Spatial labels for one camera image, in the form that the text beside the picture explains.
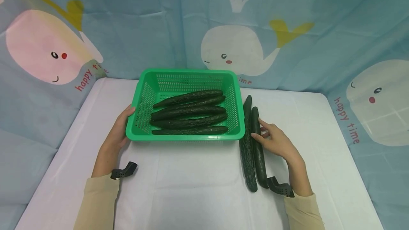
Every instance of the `green plastic basket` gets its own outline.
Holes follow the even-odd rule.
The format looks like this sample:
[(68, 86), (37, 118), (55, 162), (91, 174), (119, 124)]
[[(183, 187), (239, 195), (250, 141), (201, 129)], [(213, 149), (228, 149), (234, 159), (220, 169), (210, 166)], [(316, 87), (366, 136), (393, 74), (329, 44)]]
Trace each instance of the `green plastic basket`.
[[(219, 125), (229, 128), (219, 135), (153, 135), (151, 114), (159, 109), (152, 105), (171, 96), (208, 89), (223, 90), (226, 100), (220, 104), (228, 114), (228, 119)], [(239, 82), (231, 71), (192, 69), (147, 69), (140, 77), (132, 106), (135, 113), (129, 117), (126, 135), (132, 141), (203, 141), (237, 140), (244, 136), (244, 112)]]

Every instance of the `whale eye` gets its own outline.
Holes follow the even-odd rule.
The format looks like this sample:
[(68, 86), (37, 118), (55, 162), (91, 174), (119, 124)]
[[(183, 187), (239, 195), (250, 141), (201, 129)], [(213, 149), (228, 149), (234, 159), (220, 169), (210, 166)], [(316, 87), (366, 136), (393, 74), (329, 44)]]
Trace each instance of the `whale eye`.
[(57, 54), (56, 52), (51, 52), (51, 56), (52, 56), (54, 59), (58, 59), (58, 54)]

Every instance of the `black plastic clip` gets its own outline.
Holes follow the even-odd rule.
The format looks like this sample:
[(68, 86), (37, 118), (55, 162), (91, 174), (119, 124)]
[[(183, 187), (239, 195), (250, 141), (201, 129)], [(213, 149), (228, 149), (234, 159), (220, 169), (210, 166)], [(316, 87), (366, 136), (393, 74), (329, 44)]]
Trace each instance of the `black plastic clip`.
[(293, 188), (287, 183), (279, 184), (275, 177), (267, 179), (267, 185), (271, 191), (278, 193), (279, 195), (284, 195), (286, 197), (294, 197)]
[(134, 173), (137, 166), (138, 165), (136, 163), (129, 162), (128, 165), (123, 170), (121, 169), (112, 170), (111, 179), (120, 179), (128, 177)]

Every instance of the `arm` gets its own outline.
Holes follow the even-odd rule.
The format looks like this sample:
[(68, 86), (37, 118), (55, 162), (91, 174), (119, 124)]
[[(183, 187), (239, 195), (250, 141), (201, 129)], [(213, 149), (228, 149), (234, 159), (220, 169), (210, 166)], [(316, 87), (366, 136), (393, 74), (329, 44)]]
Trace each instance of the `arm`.
[(300, 153), (290, 139), (276, 125), (259, 119), (263, 126), (263, 135), (252, 133), (251, 136), (260, 142), (268, 151), (281, 156), (287, 162), (290, 185), (294, 198), (285, 197), (285, 210), (291, 230), (324, 230), (315, 194), (307, 175), (307, 168)]
[(112, 230), (119, 179), (111, 179), (121, 148), (127, 143), (125, 127), (135, 108), (128, 106), (116, 119), (99, 149), (91, 178), (87, 179), (84, 198), (78, 211), (74, 230)]

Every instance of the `beige sleeve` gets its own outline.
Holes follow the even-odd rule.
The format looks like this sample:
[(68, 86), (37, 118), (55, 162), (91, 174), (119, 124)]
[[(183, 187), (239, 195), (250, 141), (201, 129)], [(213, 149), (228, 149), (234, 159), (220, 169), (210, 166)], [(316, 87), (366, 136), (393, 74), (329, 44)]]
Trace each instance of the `beige sleeve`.
[(111, 174), (89, 178), (73, 230), (112, 230), (119, 179)]
[(295, 197), (285, 197), (285, 210), (288, 215), (291, 230), (325, 230), (320, 212), (318, 211), (317, 198), (301, 197), (294, 193)]

